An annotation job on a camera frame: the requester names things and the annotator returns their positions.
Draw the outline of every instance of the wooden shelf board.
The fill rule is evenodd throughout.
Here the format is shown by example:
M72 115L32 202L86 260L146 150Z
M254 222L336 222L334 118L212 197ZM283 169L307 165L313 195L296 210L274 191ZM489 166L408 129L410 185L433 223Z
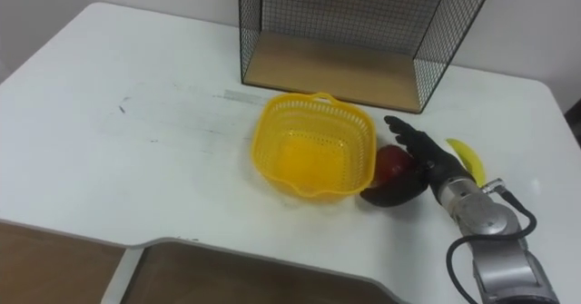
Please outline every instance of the wooden shelf board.
M362 47L262 32L244 83L420 112L413 60Z

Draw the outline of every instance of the apple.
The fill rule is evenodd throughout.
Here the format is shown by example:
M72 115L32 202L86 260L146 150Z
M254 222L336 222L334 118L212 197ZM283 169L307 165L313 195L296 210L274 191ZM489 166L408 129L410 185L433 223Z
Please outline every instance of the apple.
M387 145L379 149L375 160L376 183L383 183L412 169L414 160L397 145Z

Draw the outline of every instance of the plastic basket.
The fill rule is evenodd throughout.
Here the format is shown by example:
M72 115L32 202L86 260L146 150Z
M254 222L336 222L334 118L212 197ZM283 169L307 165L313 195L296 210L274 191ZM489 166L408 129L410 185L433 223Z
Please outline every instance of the plastic basket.
M267 103L251 157L280 191L337 200L371 183L375 152L375 127L362 110L326 93L287 93Z

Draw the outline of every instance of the wire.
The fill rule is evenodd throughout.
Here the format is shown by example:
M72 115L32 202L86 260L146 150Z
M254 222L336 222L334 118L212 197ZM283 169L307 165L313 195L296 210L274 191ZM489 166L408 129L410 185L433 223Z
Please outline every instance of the wire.
M517 200L517 198L515 197L515 195L513 195L513 193L511 193L510 191L508 191L504 187L496 188L495 192L497 192L500 195L500 197L502 197L503 200L508 202L508 204L510 204L513 208L515 208L517 211L519 211L524 216L526 216L528 218L528 225L523 230L512 233L512 234L508 234L508 235L470 235L470 236L465 236L465 237L459 238L459 239L455 240L454 242L452 242L452 244L450 244L450 246L448 247L448 251L446 252L446 269L448 270L448 275L450 276L450 279L452 280L454 287L456 287L456 290L460 293L460 295L462 295L462 297L469 304L478 304L478 303L474 299L472 299L472 297L466 292L464 287L462 287L462 285L460 284L460 281L458 280L458 277L456 276L456 272L454 272L454 267L452 266L452 256L454 255L454 251L458 247L460 247L461 245L468 243L468 242L471 242L471 241L477 241L477 240L485 240L485 241L489 241L489 240L492 240L492 241L520 240L520 239L523 239L526 236L528 236L537 227L537 218L535 217L535 215L533 213L531 213L529 210L527 210L520 203L520 201Z

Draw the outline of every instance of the basket handle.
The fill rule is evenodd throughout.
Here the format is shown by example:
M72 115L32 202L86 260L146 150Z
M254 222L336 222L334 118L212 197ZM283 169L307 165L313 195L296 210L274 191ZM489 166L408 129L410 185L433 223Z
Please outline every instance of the basket handle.
M311 94L309 95L309 97L313 100L327 100L329 101L331 104L333 105L337 105L340 104L340 101L335 99L331 94L329 93L324 93L324 92L319 92L319 93L315 93L315 94Z

